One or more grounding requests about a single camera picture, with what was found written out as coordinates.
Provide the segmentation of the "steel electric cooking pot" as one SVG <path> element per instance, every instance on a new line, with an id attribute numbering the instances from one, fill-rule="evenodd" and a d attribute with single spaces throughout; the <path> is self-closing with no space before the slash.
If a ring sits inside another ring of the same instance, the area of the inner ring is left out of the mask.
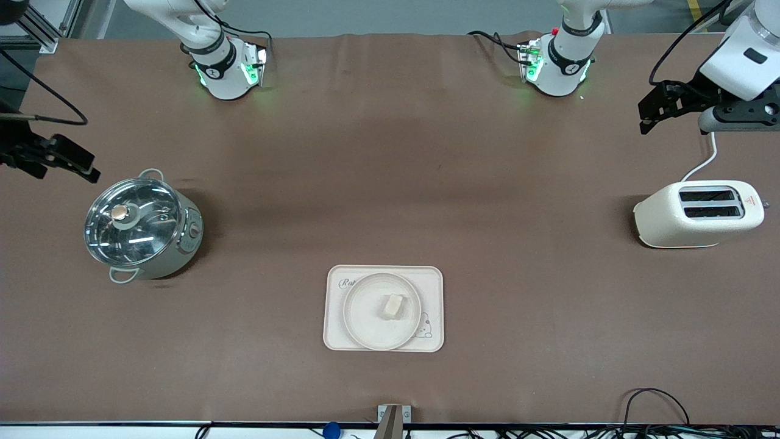
<path id="1" fill-rule="evenodd" d="M 156 178 L 170 186 L 165 180 L 163 172 L 155 168 L 146 169 L 140 172 L 137 177 Z M 183 269 L 197 253 L 204 237 L 203 217 L 200 209 L 192 200 L 176 189 L 174 190 L 180 197 L 183 206 L 181 225 L 174 241 L 161 254 L 137 266 L 117 268 L 106 265 L 108 276 L 113 283 L 123 285 L 135 280 L 168 277 Z"/>

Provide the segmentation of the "metal bracket at table edge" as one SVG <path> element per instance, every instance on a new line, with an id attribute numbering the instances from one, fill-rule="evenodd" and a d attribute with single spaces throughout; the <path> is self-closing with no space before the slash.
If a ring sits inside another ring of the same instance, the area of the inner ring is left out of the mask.
<path id="1" fill-rule="evenodd" d="M 412 422 L 411 405 L 379 405 L 377 415 L 378 425 L 373 439 L 413 439 L 408 428 Z"/>

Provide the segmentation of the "cream rabbit print tray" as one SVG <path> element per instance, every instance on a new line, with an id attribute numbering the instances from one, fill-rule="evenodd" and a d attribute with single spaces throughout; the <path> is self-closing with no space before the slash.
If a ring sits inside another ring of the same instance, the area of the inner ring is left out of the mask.
<path id="1" fill-rule="evenodd" d="M 444 278 L 432 266 L 334 266 L 326 283 L 323 341 L 335 351 L 369 352 L 348 334 L 342 317 L 344 300 L 359 279 L 372 273 L 401 275 L 417 289 L 422 303 L 422 317 L 417 333 L 405 345 L 387 352 L 437 352 L 445 342 Z"/>

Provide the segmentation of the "brown table mat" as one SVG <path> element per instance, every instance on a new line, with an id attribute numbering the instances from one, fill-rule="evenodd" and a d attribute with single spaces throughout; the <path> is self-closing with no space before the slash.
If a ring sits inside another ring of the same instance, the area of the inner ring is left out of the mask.
<path id="1" fill-rule="evenodd" d="M 635 203 L 706 155 L 697 116 L 640 134 L 668 35 L 610 35 L 576 95 L 521 83 L 467 36 L 278 38 L 235 101 L 175 41 L 61 42 L 35 67 L 95 155 L 0 169 L 0 419 L 617 421 L 657 387 L 695 423 L 780 423 L 780 132 L 723 133 L 700 179 L 771 207 L 713 248 L 636 239 Z M 190 262 L 115 284 L 83 238 L 109 187 L 161 170 L 200 209 Z M 323 341 L 334 266 L 432 266 L 437 352 Z"/>

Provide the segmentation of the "cream two-slot toaster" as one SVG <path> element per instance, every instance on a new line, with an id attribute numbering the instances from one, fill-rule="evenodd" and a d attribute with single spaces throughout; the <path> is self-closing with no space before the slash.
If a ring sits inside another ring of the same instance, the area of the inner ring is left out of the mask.
<path id="1" fill-rule="evenodd" d="M 637 203 L 633 221 L 651 248 L 710 248 L 760 226 L 767 206 L 740 180 L 686 180 Z"/>

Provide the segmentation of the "round cream plate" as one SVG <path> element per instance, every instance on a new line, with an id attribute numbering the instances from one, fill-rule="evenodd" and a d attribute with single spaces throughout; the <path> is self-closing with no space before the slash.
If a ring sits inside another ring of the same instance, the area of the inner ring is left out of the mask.
<path id="1" fill-rule="evenodd" d="M 380 317 L 388 294 L 406 296 L 401 319 Z M 420 294 L 406 278 L 394 273 L 372 273 L 349 289 L 342 310 L 349 336 L 368 350 L 386 352 L 405 345 L 417 333 L 422 317 Z"/>

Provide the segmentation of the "glass pot lid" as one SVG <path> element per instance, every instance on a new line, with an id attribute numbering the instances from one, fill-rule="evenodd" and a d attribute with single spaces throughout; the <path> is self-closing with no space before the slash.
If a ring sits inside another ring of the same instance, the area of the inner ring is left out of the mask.
<path id="1" fill-rule="evenodd" d="M 163 181 L 122 180 L 87 209 L 83 235 L 87 251 L 108 266 L 137 266 L 174 241 L 182 216 L 180 197 Z"/>

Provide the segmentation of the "aluminium frame profile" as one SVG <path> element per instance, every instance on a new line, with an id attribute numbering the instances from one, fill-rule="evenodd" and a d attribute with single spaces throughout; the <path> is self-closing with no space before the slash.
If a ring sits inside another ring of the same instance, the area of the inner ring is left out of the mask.
<path id="1" fill-rule="evenodd" d="M 0 0 L 0 48 L 53 54 L 61 39 L 76 37 L 88 0 Z"/>

